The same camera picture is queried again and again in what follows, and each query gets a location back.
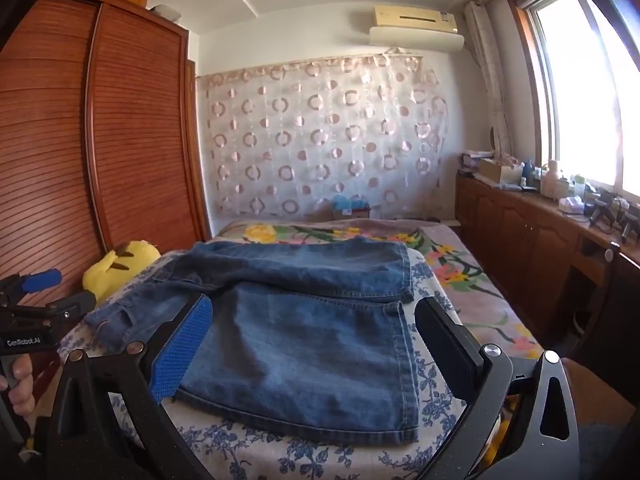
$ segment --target air conditioner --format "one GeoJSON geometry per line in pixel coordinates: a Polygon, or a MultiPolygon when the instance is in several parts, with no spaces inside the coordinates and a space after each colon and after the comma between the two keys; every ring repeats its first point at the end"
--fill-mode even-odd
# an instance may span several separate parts
{"type": "Polygon", "coordinates": [[[459,52],[465,44],[453,14],[393,6],[375,6],[374,13],[376,26],[369,30],[372,45],[459,52]]]}

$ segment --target hand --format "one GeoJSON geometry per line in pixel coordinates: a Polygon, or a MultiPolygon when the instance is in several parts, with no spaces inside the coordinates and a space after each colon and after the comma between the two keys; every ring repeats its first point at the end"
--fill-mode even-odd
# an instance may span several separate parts
{"type": "MultiPolygon", "coordinates": [[[[36,407],[36,400],[33,398],[31,357],[28,354],[18,357],[14,362],[13,371],[15,378],[20,382],[9,392],[9,400],[16,415],[27,416],[36,407]]],[[[7,386],[6,378],[0,376],[0,392],[4,392],[7,386]]]]}

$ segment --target yellow plush toy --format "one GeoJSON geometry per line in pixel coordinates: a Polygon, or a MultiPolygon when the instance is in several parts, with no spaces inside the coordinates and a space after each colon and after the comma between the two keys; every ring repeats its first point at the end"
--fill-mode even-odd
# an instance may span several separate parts
{"type": "Polygon", "coordinates": [[[119,245],[89,267],[82,276],[82,286],[90,290],[95,302],[100,304],[159,257],[158,249],[144,240],[119,245]]]}

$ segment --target wooden wardrobe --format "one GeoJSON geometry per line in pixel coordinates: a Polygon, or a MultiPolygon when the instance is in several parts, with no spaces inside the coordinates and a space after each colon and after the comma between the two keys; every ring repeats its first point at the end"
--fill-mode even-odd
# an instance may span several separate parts
{"type": "Polygon", "coordinates": [[[125,0],[39,0],[0,52],[0,277],[64,276],[26,303],[128,240],[206,238],[187,41],[125,0]]]}

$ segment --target floral bedspread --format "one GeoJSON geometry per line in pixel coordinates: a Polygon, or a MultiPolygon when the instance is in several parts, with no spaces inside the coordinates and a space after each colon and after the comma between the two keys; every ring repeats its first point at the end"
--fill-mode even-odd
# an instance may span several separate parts
{"type": "MultiPolygon", "coordinates": [[[[455,245],[446,240],[442,245],[436,244],[425,230],[428,224],[416,223],[421,227],[412,228],[402,223],[383,221],[366,221],[365,224],[362,224],[362,221],[332,222],[317,225],[234,223],[216,237],[216,240],[302,244],[367,235],[371,238],[402,241],[410,248],[408,252],[415,297],[415,301],[404,305],[404,312],[414,332],[415,305],[425,296],[435,297],[458,323],[460,319],[447,298],[445,289],[449,293],[461,293],[463,296],[472,291],[473,294],[483,294],[493,300],[499,299],[477,266],[460,264],[452,259],[469,261],[458,254],[455,245]],[[438,279],[425,262],[423,254],[432,261],[431,265],[438,279]],[[446,265],[449,261],[455,268],[446,265]]],[[[122,290],[113,294],[102,306],[119,299],[140,279],[155,272],[178,255],[180,251],[163,255],[122,290]]],[[[417,333],[413,340],[421,406],[419,439],[413,444],[389,447],[333,446],[267,433],[200,412],[180,401],[165,399],[162,405],[195,455],[218,480],[412,480],[444,442],[465,409],[464,401],[455,398],[450,392],[430,352],[417,333]]],[[[63,362],[74,348],[84,348],[91,356],[104,353],[104,348],[97,342],[92,330],[83,322],[62,341],[59,354],[63,362]]],[[[120,395],[112,394],[111,401],[120,427],[129,436],[137,439],[120,395]]]]}
{"type": "Polygon", "coordinates": [[[448,227],[412,220],[357,219],[319,224],[233,222],[220,233],[229,240],[261,244],[313,244],[365,236],[404,242],[424,255],[460,321],[481,343],[510,356],[538,358],[542,347],[491,283],[460,238],[448,227]]]}

